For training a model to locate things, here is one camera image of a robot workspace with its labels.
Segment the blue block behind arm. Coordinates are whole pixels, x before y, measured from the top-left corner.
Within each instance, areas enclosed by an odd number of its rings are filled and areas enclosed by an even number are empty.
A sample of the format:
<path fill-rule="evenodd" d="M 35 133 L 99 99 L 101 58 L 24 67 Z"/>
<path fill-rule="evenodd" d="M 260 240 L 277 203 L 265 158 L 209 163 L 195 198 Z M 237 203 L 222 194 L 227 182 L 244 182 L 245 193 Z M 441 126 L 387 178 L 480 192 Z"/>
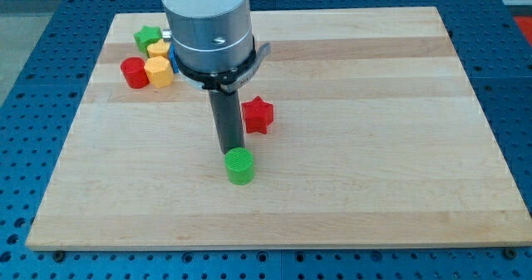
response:
<path fill-rule="evenodd" d="M 173 44 L 170 45 L 168 58 L 169 58 L 170 65 L 172 67 L 173 72 L 175 74 L 178 74 L 179 73 L 179 67 L 177 65 L 177 61 L 176 61 L 176 57 L 175 57 L 175 47 L 174 47 Z"/>

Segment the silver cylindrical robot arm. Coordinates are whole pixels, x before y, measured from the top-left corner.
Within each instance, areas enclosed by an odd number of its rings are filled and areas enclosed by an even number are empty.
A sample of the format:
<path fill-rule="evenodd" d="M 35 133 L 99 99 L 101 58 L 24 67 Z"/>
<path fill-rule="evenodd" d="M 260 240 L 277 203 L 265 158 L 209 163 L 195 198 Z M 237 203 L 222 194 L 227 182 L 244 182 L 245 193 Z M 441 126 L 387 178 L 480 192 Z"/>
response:
<path fill-rule="evenodd" d="M 203 73 L 243 64 L 254 49 L 249 0 L 161 0 L 177 57 Z"/>

